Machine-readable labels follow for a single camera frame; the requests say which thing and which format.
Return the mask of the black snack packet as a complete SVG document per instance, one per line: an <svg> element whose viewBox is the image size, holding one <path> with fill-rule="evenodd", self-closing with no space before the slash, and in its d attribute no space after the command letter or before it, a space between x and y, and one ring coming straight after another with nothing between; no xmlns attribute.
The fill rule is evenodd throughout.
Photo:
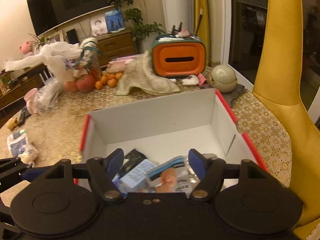
<svg viewBox="0 0 320 240"><path fill-rule="evenodd" d="M133 168L140 164L147 157L136 149L131 150L127 155L124 156L124 162L120 168L118 174L122 178L129 173Z"/></svg>

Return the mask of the sausage picture snack packet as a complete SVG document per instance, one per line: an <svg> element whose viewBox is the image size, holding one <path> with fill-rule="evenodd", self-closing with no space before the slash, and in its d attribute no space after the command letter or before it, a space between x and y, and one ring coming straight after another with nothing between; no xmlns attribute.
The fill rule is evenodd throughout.
<svg viewBox="0 0 320 240"><path fill-rule="evenodd" d="M148 171L146 180L156 193L184 193L189 197L194 188L186 157L181 155Z"/></svg>

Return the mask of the light blue small box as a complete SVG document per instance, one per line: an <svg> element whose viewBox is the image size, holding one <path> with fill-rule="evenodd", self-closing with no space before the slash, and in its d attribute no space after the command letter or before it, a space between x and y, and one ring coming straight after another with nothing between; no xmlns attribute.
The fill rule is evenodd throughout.
<svg viewBox="0 0 320 240"><path fill-rule="evenodd" d="M126 186L127 192L138 192L146 187L146 174L157 167L149 159L144 159L140 164L133 168L129 173L121 178L121 182Z"/></svg>

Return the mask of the blue snack packet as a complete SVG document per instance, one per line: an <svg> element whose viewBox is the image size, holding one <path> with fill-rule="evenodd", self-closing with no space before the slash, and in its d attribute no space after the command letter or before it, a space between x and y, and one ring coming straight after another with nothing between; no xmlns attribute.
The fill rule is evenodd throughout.
<svg viewBox="0 0 320 240"><path fill-rule="evenodd" d="M126 186L121 182L121 177L119 174L116 174L112 179L112 182L116 188L121 192L122 196L125 198L127 196Z"/></svg>

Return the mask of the pile of small oranges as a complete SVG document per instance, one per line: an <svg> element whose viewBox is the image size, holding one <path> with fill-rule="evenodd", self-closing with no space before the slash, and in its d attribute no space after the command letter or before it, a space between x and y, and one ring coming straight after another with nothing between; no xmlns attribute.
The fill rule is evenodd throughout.
<svg viewBox="0 0 320 240"><path fill-rule="evenodd" d="M95 82L95 88L97 90L103 89L105 86L116 87L118 81L121 79L123 73L117 72L115 74L103 74L98 81Z"/></svg>

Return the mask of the clear crumpled plastic bag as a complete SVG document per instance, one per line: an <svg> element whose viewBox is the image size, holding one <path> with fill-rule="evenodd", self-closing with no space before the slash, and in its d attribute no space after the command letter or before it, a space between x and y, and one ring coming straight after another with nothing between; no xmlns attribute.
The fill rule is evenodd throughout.
<svg viewBox="0 0 320 240"><path fill-rule="evenodd" d="M43 113L54 108L57 98L64 91L63 83L56 77L51 77L44 82L35 94L34 106L36 113Z"/></svg>

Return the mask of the red apple left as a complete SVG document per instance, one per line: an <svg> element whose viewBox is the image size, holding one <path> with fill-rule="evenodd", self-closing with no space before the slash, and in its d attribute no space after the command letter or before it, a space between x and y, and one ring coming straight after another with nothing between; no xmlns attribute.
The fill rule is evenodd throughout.
<svg viewBox="0 0 320 240"><path fill-rule="evenodd" d="M78 91L76 81L65 81L63 83L65 90L71 93L75 93Z"/></svg>

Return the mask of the round cream ball container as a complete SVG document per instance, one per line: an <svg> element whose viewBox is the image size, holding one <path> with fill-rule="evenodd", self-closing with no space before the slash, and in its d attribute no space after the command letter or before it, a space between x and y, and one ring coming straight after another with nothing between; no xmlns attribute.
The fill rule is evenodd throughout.
<svg viewBox="0 0 320 240"><path fill-rule="evenodd" d="M210 85L221 93L230 93L238 83L234 69L228 65L217 65L210 72Z"/></svg>

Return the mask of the beige crumpled cloth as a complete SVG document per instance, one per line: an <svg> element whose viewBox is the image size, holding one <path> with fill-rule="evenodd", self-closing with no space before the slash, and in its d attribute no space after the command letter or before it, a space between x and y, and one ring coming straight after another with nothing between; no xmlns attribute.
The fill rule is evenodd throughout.
<svg viewBox="0 0 320 240"><path fill-rule="evenodd" d="M130 61L124 70L116 88L117 96L127 96L130 90L139 88L144 92L155 95L168 95L180 92L176 83L157 76L152 69L152 55L149 51Z"/></svg>

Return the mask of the pink flat box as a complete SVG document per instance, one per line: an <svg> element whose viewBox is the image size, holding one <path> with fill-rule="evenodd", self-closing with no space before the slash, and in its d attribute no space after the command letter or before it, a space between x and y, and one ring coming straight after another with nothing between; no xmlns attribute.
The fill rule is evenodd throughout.
<svg viewBox="0 0 320 240"><path fill-rule="evenodd" d="M125 67L127 64L129 64L132 60L134 60L139 56L140 54L136 54L136 55L119 57L119 58L113 59L107 64L106 71L109 73L122 72L125 70Z"/></svg>

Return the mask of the yellow giraffe plush chair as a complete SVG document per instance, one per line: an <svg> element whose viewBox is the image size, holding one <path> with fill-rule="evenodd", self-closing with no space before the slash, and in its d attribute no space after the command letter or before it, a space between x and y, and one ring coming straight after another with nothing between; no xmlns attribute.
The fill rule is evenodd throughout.
<svg viewBox="0 0 320 240"><path fill-rule="evenodd" d="M302 70L302 0L268 0L253 94L291 138L290 188L304 204L294 233L300 239L319 239L319 130L301 100Z"/></svg>

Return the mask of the yellow curtain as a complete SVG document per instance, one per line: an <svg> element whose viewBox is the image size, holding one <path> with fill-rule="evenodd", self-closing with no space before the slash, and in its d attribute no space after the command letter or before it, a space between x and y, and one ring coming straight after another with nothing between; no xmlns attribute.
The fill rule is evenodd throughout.
<svg viewBox="0 0 320 240"><path fill-rule="evenodd" d="M209 15L207 0L194 0L195 5L195 31L194 33L202 40L208 43L210 38Z"/></svg>

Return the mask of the black television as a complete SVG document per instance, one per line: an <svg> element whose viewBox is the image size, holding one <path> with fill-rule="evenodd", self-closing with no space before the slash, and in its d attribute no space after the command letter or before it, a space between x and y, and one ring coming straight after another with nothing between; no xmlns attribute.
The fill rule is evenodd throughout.
<svg viewBox="0 0 320 240"><path fill-rule="evenodd" d="M37 36L89 12L107 7L108 0L27 0Z"/></svg>

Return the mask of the green potted plant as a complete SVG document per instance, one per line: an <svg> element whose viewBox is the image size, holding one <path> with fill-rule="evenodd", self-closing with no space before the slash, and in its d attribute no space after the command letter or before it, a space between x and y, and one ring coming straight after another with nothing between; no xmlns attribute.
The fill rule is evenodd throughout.
<svg viewBox="0 0 320 240"><path fill-rule="evenodd" d="M127 9L123 12L124 21L129 23L132 27L133 38L137 41L142 41L151 34L164 34L163 25L157 22L148 23L148 12L146 1L143 0L145 7L145 16L143 12L137 7L133 7L134 0L107 0L108 4L114 6L116 10L121 9L124 5Z"/></svg>

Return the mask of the portrait photo frame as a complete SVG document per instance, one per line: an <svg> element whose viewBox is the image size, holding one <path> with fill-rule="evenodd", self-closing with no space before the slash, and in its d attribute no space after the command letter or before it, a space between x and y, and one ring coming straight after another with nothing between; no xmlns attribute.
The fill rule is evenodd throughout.
<svg viewBox="0 0 320 240"><path fill-rule="evenodd" d="M92 35L94 37L108 33L107 24L104 16L99 16L90 20Z"/></svg>

